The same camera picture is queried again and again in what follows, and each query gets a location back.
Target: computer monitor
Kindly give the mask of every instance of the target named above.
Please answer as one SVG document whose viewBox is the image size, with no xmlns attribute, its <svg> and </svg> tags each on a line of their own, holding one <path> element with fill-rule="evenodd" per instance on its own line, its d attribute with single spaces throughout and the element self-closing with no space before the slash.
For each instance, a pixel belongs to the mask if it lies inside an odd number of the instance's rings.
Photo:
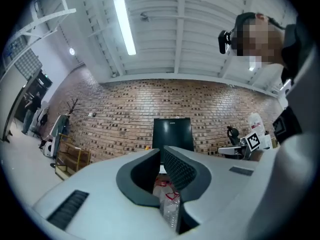
<svg viewBox="0 0 320 240">
<path fill-rule="evenodd" d="M 194 151 L 190 118 L 155 118 L 153 122 L 152 148 L 161 152 L 163 164 L 164 146 L 174 146 Z"/>
</svg>

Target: fluorescent light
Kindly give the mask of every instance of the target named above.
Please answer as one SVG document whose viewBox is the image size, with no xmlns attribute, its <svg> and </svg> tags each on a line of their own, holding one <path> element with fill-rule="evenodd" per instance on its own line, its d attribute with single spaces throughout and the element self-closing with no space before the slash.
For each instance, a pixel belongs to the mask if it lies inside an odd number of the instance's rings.
<svg viewBox="0 0 320 240">
<path fill-rule="evenodd" d="M 291 82 L 291 79 L 288 79 L 288 80 L 284 83 L 284 85 L 280 88 L 280 91 L 282 91 L 282 89 L 285 88 L 285 86 L 286 86 L 287 84 L 289 84 L 289 82 Z"/>
<path fill-rule="evenodd" d="M 73 48 L 70 48 L 70 49 L 69 49 L 69 53 L 70 53 L 71 55 L 75 55 L 75 50 L 74 50 Z"/>
<path fill-rule="evenodd" d="M 113 2 L 126 50 L 129 55 L 135 55 L 136 48 L 129 25 L 126 2 L 125 0 L 113 0 Z"/>
</svg>

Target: ceiling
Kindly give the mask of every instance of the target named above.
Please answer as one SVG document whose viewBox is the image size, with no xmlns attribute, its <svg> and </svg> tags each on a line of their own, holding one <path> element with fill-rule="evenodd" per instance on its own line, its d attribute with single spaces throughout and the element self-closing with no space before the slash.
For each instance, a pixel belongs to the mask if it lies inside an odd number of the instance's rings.
<svg viewBox="0 0 320 240">
<path fill-rule="evenodd" d="M 230 31 L 243 12 L 263 13 L 282 26 L 294 23 L 296 12 L 287 0 L 125 1 L 136 55 L 127 53 L 113 0 L 66 0 L 77 12 L 60 25 L 61 31 L 68 45 L 79 51 L 77 60 L 92 68 L 93 76 L 108 74 L 100 82 L 196 79 L 269 95 L 276 95 L 281 88 L 280 65 L 250 71 L 248 62 L 220 54 L 218 35 L 222 30 Z M 63 9 L 61 0 L 41 0 L 41 5 L 44 14 Z M 71 21 L 77 22 L 78 31 L 75 25 L 71 27 Z"/>
</svg>

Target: coat rack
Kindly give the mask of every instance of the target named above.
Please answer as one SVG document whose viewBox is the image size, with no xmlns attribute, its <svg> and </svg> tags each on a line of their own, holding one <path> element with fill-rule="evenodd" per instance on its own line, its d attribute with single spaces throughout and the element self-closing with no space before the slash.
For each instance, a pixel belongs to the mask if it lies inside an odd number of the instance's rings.
<svg viewBox="0 0 320 240">
<path fill-rule="evenodd" d="M 72 103 L 73 103 L 72 107 L 70 107 L 69 102 L 67 102 L 68 107 L 69 107 L 69 115 L 73 114 L 74 111 L 79 110 L 79 109 L 75 109 L 76 105 L 81 105 L 81 104 L 77 103 L 78 99 L 76 99 L 74 101 L 74 99 L 72 98 L 71 100 L 72 100 Z"/>
</svg>

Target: person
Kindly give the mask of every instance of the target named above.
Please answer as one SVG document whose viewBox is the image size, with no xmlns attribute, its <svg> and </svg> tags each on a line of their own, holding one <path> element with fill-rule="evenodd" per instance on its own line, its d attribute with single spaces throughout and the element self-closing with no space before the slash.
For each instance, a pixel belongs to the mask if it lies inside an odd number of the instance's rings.
<svg viewBox="0 0 320 240">
<path fill-rule="evenodd" d="M 27 132 L 29 130 L 29 127 L 32 123 L 32 119 L 34 118 L 35 112 L 38 108 L 41 107 L 41 99 L 40 99 L 40 93 L 37 92 L 35 97 L 27 105 L 25 105 L 25 108 L 28 108 L 24 120 L 23 120 L 23 128 L 22 133 L 24 135 L 27 135 Z"/>
<path fill-rule="evenodd" d="M 237 56 L 245 56 L 260 67 L 282 65 L 281 81 L 291 80 L 291 85 L 315 44 L 299 16 L 296 24 L 284 28 L 273 18 L 254 12 L 238 15 L 234 29 L 229 33 L 223 30 L 218 41 L 222 54 L 231 45 Z"/>
</svg>

